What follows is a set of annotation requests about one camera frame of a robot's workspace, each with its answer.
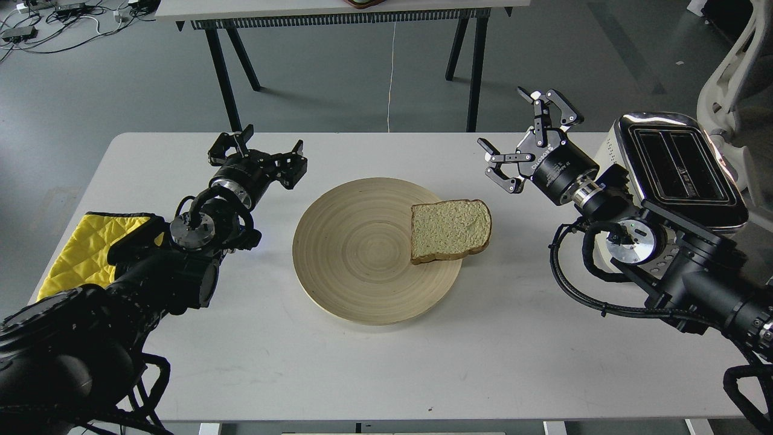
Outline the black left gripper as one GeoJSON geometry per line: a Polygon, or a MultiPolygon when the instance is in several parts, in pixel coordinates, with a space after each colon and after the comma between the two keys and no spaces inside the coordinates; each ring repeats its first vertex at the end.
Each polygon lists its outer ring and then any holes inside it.
{"type": "Polygon", "coordinates": [[[221,185],[232,191],[248,210],[255,209],[272,182],[293,190],[307,172],[303,140],[298,140],[290,152],[270,155],[248,149],[246,143],[253,134],[253,124],[240,132],[222,132],[208,151],[209,164],[220,166],[209,186],[221,185]],[[237,153],[227,156],[231,148],[237,153]]]}

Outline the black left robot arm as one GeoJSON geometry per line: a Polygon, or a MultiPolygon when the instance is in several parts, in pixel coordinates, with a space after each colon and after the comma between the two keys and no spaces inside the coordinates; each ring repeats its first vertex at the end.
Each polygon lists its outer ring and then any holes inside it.
{"type": "Polygon", "coordinates": [[[307,171],[303,141],[270,155],[248,149],[253,126],[221,133],[209,151],[217,172],[186,196],[172,222],[154,216],[107,252],[116,275],[46,297],[2,321],[2,433],[98,434],[97,421],[166,434],[156,408],[170,364],[143,350],[168,314],[207,308],[227,253],[251,250],[251,215],[269,185],[292,190],[307,171]]]}

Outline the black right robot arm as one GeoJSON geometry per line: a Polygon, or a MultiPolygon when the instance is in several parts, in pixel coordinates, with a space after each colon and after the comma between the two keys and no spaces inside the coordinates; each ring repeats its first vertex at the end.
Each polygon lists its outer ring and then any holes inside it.
{"type": "Polygon", "coordinates": [[[579,217],[560,225],[549,263],[560,289],[602,316],[659,319],[679,332],[712,328],[746,359],[726,369],[723,389],[762,434],[771,433],[771,284],[743,277],[746,254],[731,234],[749,218],[720,152],[698,122],[674,112],[634,111],[611,126],[592,159],[568,136],[583,116],[559,91],[527,92],[532,126],[513,152],[485,138],[486,174],[511,193],[525,182],[579,217]],[[583,235],[585,269],[605,283],[634,283],[642,308],[595,299],[564,274],[566,235],[583,235]]]}

